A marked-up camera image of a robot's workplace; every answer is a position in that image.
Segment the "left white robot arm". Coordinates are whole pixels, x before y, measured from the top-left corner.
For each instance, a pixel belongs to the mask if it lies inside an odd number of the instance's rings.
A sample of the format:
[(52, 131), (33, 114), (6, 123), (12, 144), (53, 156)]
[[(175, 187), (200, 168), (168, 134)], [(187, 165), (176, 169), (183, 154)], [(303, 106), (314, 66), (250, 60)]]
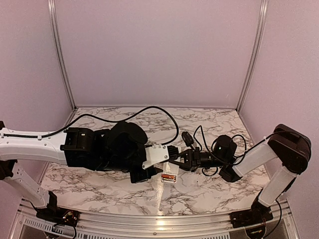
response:
[(42, 189), (18, 163), (19, 160), (47, 161), (92, 171), (122, 171), (132, 183), (143, 182), (161, 172), (154, 165), (169, 158), (166, 145), (147, 146), (148, 137), (135, 123), (121, 121), (111, 129), (93, 131), (69, 127), (58, 133), (14, 134), (0, 130), (0, 178), (19, 190), (42, 209), (51, 221), (63, 217), (57, 197)]

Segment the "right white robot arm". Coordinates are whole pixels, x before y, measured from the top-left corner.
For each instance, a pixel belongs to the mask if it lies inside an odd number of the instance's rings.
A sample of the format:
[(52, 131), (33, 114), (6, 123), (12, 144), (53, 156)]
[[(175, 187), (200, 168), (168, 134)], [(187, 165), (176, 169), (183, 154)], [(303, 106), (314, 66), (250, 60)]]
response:
[(279, 160), (279, 169), (247, 212), (247, 219), (257, 223), (266, 215), (277, 198), (291, 187), (297, 176), (307, 169), (312, 155), (312, 143), (307, 136), (279, 124), (270, 135), (251, 148), (246, 148), (241, 155), (235, 155), (236, 149), (234, 137), (224, 134), (215, 139), (206, 151), (196, 147), (179, 152), (176, 147), (171, 147), (168, 161), (184, 171), (219, 168), (220, 177), (226, 182), (233, 183), (260, 166)]

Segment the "orange AA battery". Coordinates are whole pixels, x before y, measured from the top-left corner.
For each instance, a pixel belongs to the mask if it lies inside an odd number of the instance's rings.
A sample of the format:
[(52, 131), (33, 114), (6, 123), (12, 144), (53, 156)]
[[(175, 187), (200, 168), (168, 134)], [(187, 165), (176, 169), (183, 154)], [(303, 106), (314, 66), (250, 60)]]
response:
[(162, 177), (162, 178), (176, 179), (176, 176), (175, 176), (175, 175), (168, 175), (168, 174), (162, 174), (161, 177)]

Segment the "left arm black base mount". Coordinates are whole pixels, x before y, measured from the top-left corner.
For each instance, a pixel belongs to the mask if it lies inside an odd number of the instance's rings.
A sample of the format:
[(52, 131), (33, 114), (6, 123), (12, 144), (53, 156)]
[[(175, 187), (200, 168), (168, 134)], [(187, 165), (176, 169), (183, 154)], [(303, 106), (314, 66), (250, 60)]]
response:
[(58, 207), (55, 211), (50, 209), (37, 209), (36, 217), (59, 225), (77, 226), (80, 212)]

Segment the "white remote control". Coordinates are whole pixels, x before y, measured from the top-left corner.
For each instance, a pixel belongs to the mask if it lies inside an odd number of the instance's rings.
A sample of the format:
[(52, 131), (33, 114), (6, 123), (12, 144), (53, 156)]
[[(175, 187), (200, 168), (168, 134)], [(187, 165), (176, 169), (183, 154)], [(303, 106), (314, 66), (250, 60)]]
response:
[(162, 170), (163, 170), (162, 174), (168, 174), (168, 175), (175, 175), (176, 176), (176, 182), (174, 182), (174, 183), (162, 181), (162, 177), (161, 177), (161, 181), (163, 183), (166, 183), (166, 184), (176, 184), (177, 183), (177, 176), (178, 176), (178, 172), (179, 172), (179, 166), (174, 165), (174, 164), (169, 163), (169, 162), (165, 162), (163, 164)]

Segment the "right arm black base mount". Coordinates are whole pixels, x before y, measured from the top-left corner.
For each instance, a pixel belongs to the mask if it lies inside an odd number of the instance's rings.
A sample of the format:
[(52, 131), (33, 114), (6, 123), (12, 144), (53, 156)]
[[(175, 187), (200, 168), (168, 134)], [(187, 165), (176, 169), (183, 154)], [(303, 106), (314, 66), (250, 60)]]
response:
[(230, 213), (230, 221), (233, 228), (247, 227), (255, 224), (264, 223), (266, 221), (272, 220), (272, 211), (266, 211), (262, 214), (258, 210), (242, 210)]

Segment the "gold black AA battery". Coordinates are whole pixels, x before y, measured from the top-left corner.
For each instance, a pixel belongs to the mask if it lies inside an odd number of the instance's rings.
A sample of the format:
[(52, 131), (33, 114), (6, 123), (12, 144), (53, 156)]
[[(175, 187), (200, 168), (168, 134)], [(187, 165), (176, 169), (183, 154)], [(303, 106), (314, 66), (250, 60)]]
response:
[(162, 178), (162, 181), (174, 183), (174, 182), (176, 182), (176, 179)]

